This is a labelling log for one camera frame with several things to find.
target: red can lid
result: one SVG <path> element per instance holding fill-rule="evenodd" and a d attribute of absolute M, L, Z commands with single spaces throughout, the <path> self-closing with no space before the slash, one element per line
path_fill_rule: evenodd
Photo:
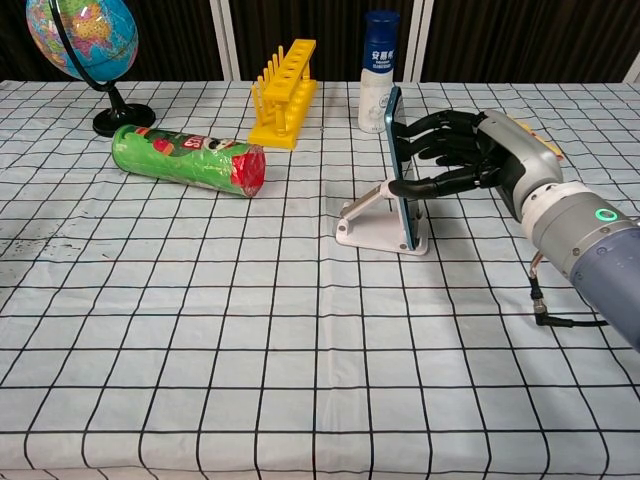
<path fill-rule="evenodd" d="M 266 158 L 262 147 L 252 145 L 249 151 L 232 158 L 231 183 L 238 185 L 247 197 L 255 196 L 264 184 Z"/>

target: table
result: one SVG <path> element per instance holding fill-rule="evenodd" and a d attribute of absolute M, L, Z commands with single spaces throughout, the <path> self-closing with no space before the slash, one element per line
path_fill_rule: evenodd
<path fill-rule="evenodd" d="M 248 86 L 120 88 L 162 128 L 245 139 Z M 523 120 L 638 215 L 637 85 L 402 88 L 409 120 Z M 357 83 L 318 86 L 251 200 L 119 170 L 82 83 L 0 98 L 0 478 L 640 478 L 640 356 L 534 324 L 534 250 L 495 192 L 429 201 L 422 258 L 336 244 L 390 173 Z M 594 319 L 540 271 L 552 314 Z"/>

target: black robotic finger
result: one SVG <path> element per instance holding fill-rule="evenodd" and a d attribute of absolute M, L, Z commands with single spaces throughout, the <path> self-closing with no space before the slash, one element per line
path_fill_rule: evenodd
<path fill-rule="evenodd" d="M 473 190 L 478 188 L 477 183 L 475 168 L 463 167 L 433 178 L 394 180 L 389 183 L 389 191 L 408 199 L 430 199 Z"/>
<path fill-rule="evenodd" d="M 483 114 L 457 112 L 455 110 L 443 110 L 427 115 L 408 126 L 398 126 L 398 135 L 402 137 L 415 137 L 428 130 L 450 127 L 461 133 L 471 133 L 475 126 L 484 119 Z"/>
<path fill-rule="evenodd" d="M 452 152 L 436 158 L 439 167 L 470 167 L 482 162 L 482 155 L 477 152 Z"/>
<path fill-rule="evenodd" d="M 438 145 L 456 150 L 478 150 L 475 135 L 460 133 L 449 128 L 440 128 L 433 132 L 425 133 L 411 142 L 410 145 L 412 154 L 420 153 L 425 149 Z"/>

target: pringles can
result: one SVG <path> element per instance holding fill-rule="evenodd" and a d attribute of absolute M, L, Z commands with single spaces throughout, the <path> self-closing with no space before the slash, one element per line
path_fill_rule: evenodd
<path fill-rule="evenodd" d="M 127 172 L 244 197 L 264 183 L 260 145 L 125 125 L 113 136 L 112 153 Z"/>

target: bottle label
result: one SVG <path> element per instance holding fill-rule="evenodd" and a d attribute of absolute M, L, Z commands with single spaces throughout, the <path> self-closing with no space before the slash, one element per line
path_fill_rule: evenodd
<path fill-rule="evenodd" d="M 393 43 L 366 43 L 363 67 L 374 73 L 387 73 L 395 65 L 395 45 Z"/>

